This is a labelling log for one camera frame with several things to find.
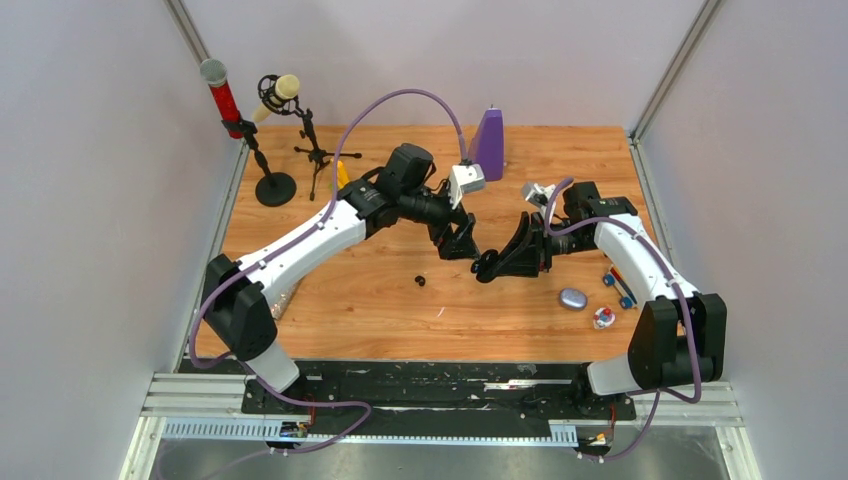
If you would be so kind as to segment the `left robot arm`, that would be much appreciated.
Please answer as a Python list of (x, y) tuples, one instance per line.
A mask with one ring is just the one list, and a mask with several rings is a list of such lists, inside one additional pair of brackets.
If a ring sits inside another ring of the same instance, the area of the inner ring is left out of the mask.
[(229, 353), (261, 377), (268, 400), (283, 413), (298, 411), (306, 386), (294, 360), (277, 342), (273, 309), (300, 280), (327, 260), (404, 219), (426, 226), (443, 260), (476, 260), (476, 220), (461, 204), (485, 186), (482, 168), (454, 165), (437, 189), (425, 149), (404, 143), (387, 163), (347, 183), (319, 213), (275, 242), (237, 260), (221, 254), (206, 268), (200, 317)]

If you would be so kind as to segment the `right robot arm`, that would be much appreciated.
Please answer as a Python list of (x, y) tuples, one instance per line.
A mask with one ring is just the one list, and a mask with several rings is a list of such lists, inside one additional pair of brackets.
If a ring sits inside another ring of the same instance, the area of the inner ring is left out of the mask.
[(549, 187), (529, 183), (523, 193), (537, 211), (522, 214), (502, 250), (482, 254), (473, 268), (477, 280), (536, 277), (556, 255), (598, 250), (640, 312), (625, 353), (582, 367), (570, 392), (575, 411), (596, 417), (612, 395), (651, 391), (699, 402), (703, 384), (722, 375), (723, 299), (701, 292), (674, 269), (627, 198), (604, 198), (594, 183), (570, 178)]

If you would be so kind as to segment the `black earbud charging case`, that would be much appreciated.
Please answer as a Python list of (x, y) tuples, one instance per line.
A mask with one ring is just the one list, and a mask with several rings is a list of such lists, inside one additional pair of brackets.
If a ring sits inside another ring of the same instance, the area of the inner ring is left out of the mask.
[(500, 254), (495, 249), (486, 250), (471, 265), (471, 273), (480, 283), (489, 283), (498, 277)]

